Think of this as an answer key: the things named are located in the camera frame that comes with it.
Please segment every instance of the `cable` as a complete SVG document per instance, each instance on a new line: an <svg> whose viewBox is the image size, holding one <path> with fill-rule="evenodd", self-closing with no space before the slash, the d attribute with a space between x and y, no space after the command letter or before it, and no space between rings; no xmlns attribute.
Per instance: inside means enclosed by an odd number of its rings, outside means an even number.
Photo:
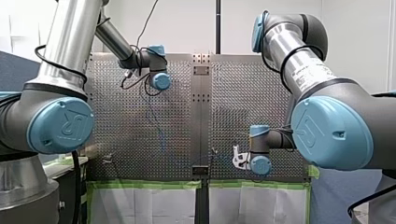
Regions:
<svg viewBox="0 0 396 224"><path fill-rule="evenodd" d="M158 3L158 0L155 0L154 5L152 6L150 13L148 14L148 18L146 19L146 23L145 23L145 26L143 27L142 33L140 33L139 37L137 38L137 44L136 45L138 47L139 47L140 37L142 37L143 33L145 33L146 28L147 28L148 23L149 23L149 19L151 18L152 12L154 11L155 6L157 6L157 3Z"/></svg>
<svg viewBox="0 0 396 224"><path fill-rule="evenodd" d="M373 94L374 97L396 97L396 92L384 92Z"/></svg>
<svg viewBox="0 0 396 224"><path fill-rule="evenodd" d="M372 96L374 96L374 97L396 97L396 94L392 93L392 92L385 92L385 93L373 94ZM372 195L370 195L368 197L365 197L365 198L353 203L352 205L350 205L348 207L348 209L347 209L347 213L349 214L349 216L351 218L353 218L353 210L356 207L358 207L358 206L360 206L360 205L362 205L364 203L368 203L371 200L379 198L379 197L381 197L381 196L383 196L383 195L385 195L387 193L390 193L390 192L392 192L394 190L396 190L396 185L393 185L393 186L391 186L391 187L389 187L387 189L382 189L379 192L376 192L376 193L374 193L374 194L372 194Z"/></svg>
<svg viewBox="0 0 396 224"><path fill-rule="evenodd" d="M150 96L150 97L157 96L157 95L161 94L161 92L163 92L163 91L158 91L158 92L156 92L156 93L154 93L154 94L151 94L151 93L149 92L149 90L148 90L148 85L149 85L149 76L146 77L146 80L145 80L145 92L146 92L146 94L147 94L148 96Z"/></svg>
<svg viewBox="0 0 396 224"><path fill-rule="evenodd" d="M385 194L387 194L387 193L389 193L389 192L391 192L391 191L394 191L394 190L396 190L396 185L393 185L393 186L391 186L391 187L389 187L389 188L387 188L387 189L380 190L380 191L377 192L377 193L374 193L374 194L372 194L372 195L370 195L370 196L368 196L368 197L365 197L365 198L361 199L360 201L358 201L358 202L353 203L352 205L350 205L350 206L348 207L348 209L347 209L347 213L349 214L350 217L352 217L352 215L353 215L353 210L354 210L356 207L358 207L359 205L364 204L364 203L367 203L367 202L369 202L369 201L371 201L371 200L373 200L373 199L376 199L376 198L378 198L378 197L380 197L380 196L382 196L382 195L385 195Z"/></svg>
<svg viewBox="0 0 396 224"><path fill-rule="evenodd" d="M133 84L131 84L129 87L124 87L125 81L126 81L126 79L128 79L127 77L125 77L125 78L122 80L122 82L121 82L121 84L120 84L120 87L121 87L123 90L129 90L129 89L131 89L133 86L137 85L140 81L142 81L143 79L145 79L145 77L147 77L147 76L149 76L149 75L150 75L150 73L145 74L144 76L142 76L141 78L139 78L136 82L134 82Z"/></svg>
<svg viewBox="0 0 396 224"><path fill-rule="evenodd" d="M285 80L285 68L286 68L286 63L289 61L289 59L297 52L303 50L303 49L316 49L319 54L320 54L320 59L323 61L324 60L324 53L321 50L321 48L315 46L315 45L304 45L304 46L300 46L296 49L293 49L291 52L288 53L288 55L286 55L285 59L283 59L282 65L280 66L280 79L282 81L282 85L286 88L286 90L288 90L288 92L291 93L290 88L288 87L288 85L286 84L286 80Z"/></svg>
<svg viewBox="0 0 396 224"><path fill-rule="evenodd" d="M157 55L158 57L162 58L165 61L165 65L168 65L168 61L166 60L166 58L164 56L162 56L161 54L159 54L158 52L156 52L155 50L152 50L150 48L145 48L145 47L140 48L140 50L142 50L142 49L145 49L145 50Z"/></svg>
<svg viewBox="0 0 396 224"><path fill-rule="evenodd" d="M70 69L70 68L67 68L67 67L65 67L65 66L63 66L61 64L51 62L51 61L47 60L46 58L44 58L44 56L40 54L39 50L44 49L45 47L46 47L46 45L42 45L42 46L38 46L37 48L35 48L35 55L39 59L41 59L43 62L48 63L48 64L50 64L50 65L52 65L52 66L54 66L56 68L63 69L65 71L67 71L67 72L71 72L73 74L76 74L76 75L78 75L78 76L80 76L82 78L82 80L84 81L84 84L87 83L88 79L83 73L81 73L79 71L76 71L76 70L73 70L73 69Z"/></svg>
<svg viewBox="0 0 396 224"><path fill-rule="evenodd" d="M269 12L268 12L267 10L265 10L265 11L262 13L262 45L261 45L262 61L264 62L265 66L266 66L268 69L270 69L271 71L273 71L273 72L275 72L275 73L280 74L280 80L281 80L281 82L282 82L283 87L285 87L285 89L286 89L288 92L292 93L291 90L290 90L290 88L289 88L289 86L288 86L287 83L286 83L285 74L284 74L284 70L285 70L285 67L286 67L286 63L287 63L287 61L289 60L289 58L291 58L295 53L297 53L298 51L300 51L300 50L302 50L302 49L308 49L308 48L310 48L310 49L316 49L316 50L319 52L319 54L320 54L320 59L323 61L323 60L324 60L324 53L323 53L323 51L321 50L321 48L319 48L318 46L315 46L315 45L304 45L304 46L301 46L301 47L299 47L299 48L297 48L297 49L293 49L293 50L285 57L285 59L284 59L283 62L282 62L282 65L281 65L281 67L280 67L280 71L276 70L275 68L273 68L272 66L270 66L270 65L268 64L267 60L265 59L265 55L264 55L265 22L266 22L268 16L269 16Z"/></svg>
<svg viewBox="0 0 396 224"><path fill-rule="evenodd" d="M72 151L73 157L73 164L74 170L76 173L76 180L75 180L75 187L76 187L76 194L75 194L75 207L74 207L74 214L73 214L73 224L78 224L79 218L79 208L81 206L81 170L79 167L78 161L78 154L77 151Z"/></svg>
<svg viewBox="0 0 396 224"><path fill-rule="evenodd" d="M286 133L292 133L292 130L285 130L285 129L272 129L271 131L280 133L280 136L282 137L282 143L281 146L283 146L283 138L286 138L289 143L292 146L291 150L288 150L287 148L284 148L286 151L288 152L294 152L294 149L296 148L296 146L294 145L294 142L290 139L290 137L286 134Z"/></svg>

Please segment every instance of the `metal pole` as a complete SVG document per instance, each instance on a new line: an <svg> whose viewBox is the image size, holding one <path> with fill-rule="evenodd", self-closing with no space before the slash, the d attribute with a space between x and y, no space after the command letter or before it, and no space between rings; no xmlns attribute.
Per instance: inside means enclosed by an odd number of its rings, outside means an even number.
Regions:
<svg viewBox="0 0 396 224"><path fill-rule="evenodd" d="M221 54L221 0L216 0L216 54Z"/></svg>

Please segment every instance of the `perforated metal panel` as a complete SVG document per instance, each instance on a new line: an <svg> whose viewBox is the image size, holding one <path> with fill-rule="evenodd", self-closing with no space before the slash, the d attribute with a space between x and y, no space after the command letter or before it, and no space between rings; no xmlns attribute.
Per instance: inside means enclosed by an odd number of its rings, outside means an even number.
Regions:
<svg viewBox="0 0 396 224"><path fill-rule="evenodd" d="M92 145L87 148L92 157L90 179L190 179L189 57L167 56L172 88L148 97L141 85L127 91L120 88L125 70L119 68L114 56L92 56L87 89L91 90L96 126Z"/></svg>
<svg viewBox="0 0 396 224"><path fill-rule="evenodd" d="M154 98L142 92L142 98L139 85L128 91L120 88L124 70L113 55L92 56L86 91L96 126L86 148L91 159L89 179L190 180L191 165L207 164L211 148L219 152L211 163L211 178L250 178L232 165L233 141L248 150L251 124L283 125L289 95L279 76L265 69L256 56L211 55L210 74L204 76L193 73L197 63L192 55L166 57L171 89ZM153 124L149 99L164 143ZM271 160L274 169L267 179L304 181L307 177L298 152L275 149Z"/></svg>
<svg viewBox="0 0 396 224"><path fill-rule="evenodd" d="M233 167L233 142L248 151L248 131L253 124L283 126L289 94L279 75L264 67L260 56L214 55L212 66L212 110L210 146L218 151L211 174L213 178L249 178ZM298 151L271 150L273 171L267 179L304 181L304 159Z"/></svg>

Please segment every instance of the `robotic arm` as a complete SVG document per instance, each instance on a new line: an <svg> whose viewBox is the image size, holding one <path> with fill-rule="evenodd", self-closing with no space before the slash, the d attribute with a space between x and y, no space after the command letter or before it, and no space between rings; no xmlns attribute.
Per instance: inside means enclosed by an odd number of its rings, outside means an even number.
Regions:
<svg viewBox="0 0 396 224"><path fill-rule="evenodd" d="M37 77L26 82L21 93L0 92L4 223L58 223L58 184L47 179L37 153L75 151L92 132L94 118L84 84L95 34L122 68L148 67L151 87L164 91L170 86L163 46L133 50L101 11L107 2L59 0Z"/></svg>
<svg viewBox="0 0 396 224"><path fill-rule="evenodd" d="M309 15L277 16L264 12L254 25L253 51L262 54L265 64L272 62L283 85L292 94L290 120L292 142L304 158L326 169L396 169L396 102L389 97L377 98L357 82L337 77L324 64L327 35L321 22ZM251 170L267 175L263 155L285 134L274 135L267 126L259 129L259 154L255 147L258 126L250 130Z"/></svg>

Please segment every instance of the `metal frame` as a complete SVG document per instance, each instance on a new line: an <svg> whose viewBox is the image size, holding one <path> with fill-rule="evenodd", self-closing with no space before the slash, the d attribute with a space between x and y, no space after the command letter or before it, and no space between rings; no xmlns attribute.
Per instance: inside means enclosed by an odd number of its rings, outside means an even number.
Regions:
<svg viewBox="0 0 396 224"><path fill-rule="evenodd" d="M131 163L129 166L116 167L117 153L120 153L117 150L109 150L115 151L114 154L101 155L98 154L98 145L95 143L95 138L98 136L96 134L92 135L91 141L87 144L86 154L93 158L92 164L94 173L100 172L102 175L91 175L91 179L112 179L116 178L118 169L137 169L140 170L143 175L130 175L124 174L122 178L132 178L132 179L148 179L148 180L191 180L191 179L199 179L199 180L207 180L209 178L215 179L239 179L239 178L250 178L251 176L247 176L245 172L238 171L233 168L231 159L227 159L228 155L232 155L232 143L233 137L230 139L223 139L223 137L219 136L219 130L217 130L219 125L219 119L227 119L228 123L222 123L221 125L231 125L230 127L226 127L226 134L231 133L239 134L238 132L248 133L248 126L253 124L254 122L265 122L270 124L272 127L280 127L284 124L285 117L287 116L287 105L289 100L289 95L286 91L283 91L281 88L281 84L279 81L279 77L276 74L269 72L264 65L262 65L262 59L260 56L234 56L234 55L208 55L208 54L168 54L167 59L169 61L169 69L170 72L177 72L179 67L175 68L174 66L180 66L178 62L184 62L181 66L182 74L177 74L174 77L174 89L182 88L185 89L183 92L179 90L173 90L176 92L169 92L167 95L168 98L175 97L172 94L184 94L179 99L183 99L182 103L183 111L180 113L168 114L170 117L181 116L182 118L173 119L172 122L178 122L179 119L188 119L189 121L185 121L183 123L184 128L186 128L186 132L188 135L188 139L184 141L190 141L187 145L184 144L185 148L174 148L174 152L177 155L181 154L181 157L178 156L178 159L182 159L184 161L181 169L179 166L175 166L173 163L168 163L169 158L157 158L155 161L146 161L146 163L136 163L136 160L143 160L140 158L130 158L128 162ZM93 74L95 72L103 72L102 70L111 64L111 69L107 71L109 76L106 78L112 78L114 82L112 85L116 88L115 90L107 91L112 93L113 91L119 91L117 89L118 83L116 83L114 78L117 80L122 79L123 70L117 67L116 57L109 53L94 53L92 58L90 59L89 66L89 82L86 86L86 92L89 95L90 104L95 110L100 108L96 108L98 105L95 105L95 100L103 100L103 99L95 99L95 97L99 97L95 95L95 89L104 87L94 87L92 84L94 83ZM184 84L179 83L179 78L184 77ZM260 94L261 98L255 97L256 101L249 104L241 103L241 97L245 97L247 94L247 100L249 96L255 96L255 94ZM142 108L142 102L138 99L135 99L136 90L130 90L125 92L120 91L120 96L123 101L130 101L131 112L126 111L123 108L123 112L119 112L113 110L115 113L111 116L119 116L128 118L128 116L137 116L138 113L143 113L144 108ZM238 108L242 108L248 113L245 114L236 114L234 111L225 114L216 114L215 109L222 107L224 105L219 102L225 102L225 106L230 107L231 109L238 110ZM269 104L269 105L257 105L257 107L262 109L262 111L257 111L255 104ZM239 119L245 120L244 123L239 123ZM146 129L146 126L142 122L138 122L134 124L134 127L139 128L142 127ZM129 132L129 130L119 130L120 134L122 132ZM242 134L239 134L236 139L241 141L242 149L247 149L248 137ZM131 152L134 150L143 150L144 148L146 152L141 151L143 153L147 153L147 150L157 150L158 148L152 148L152 145L147 145L145 147L139 148L131 148ZM218 156L212 156L213 151L215 149L219 152ZM306 163L304 159L300 156L298 152L288 153L283 149L274 149L271 151L271 160L275 165L275 169L272 175L265 178L265 180L275 180L275 181L286 181L286 182L307 182L309 181L309 177L307 175ZM150 166L147 162L156 162L155 166ZM191 168L193 166L201 166L207 167L209 172L207 175L192 175ZM90 169L89 174L94 174L93 169Z"/></svg>

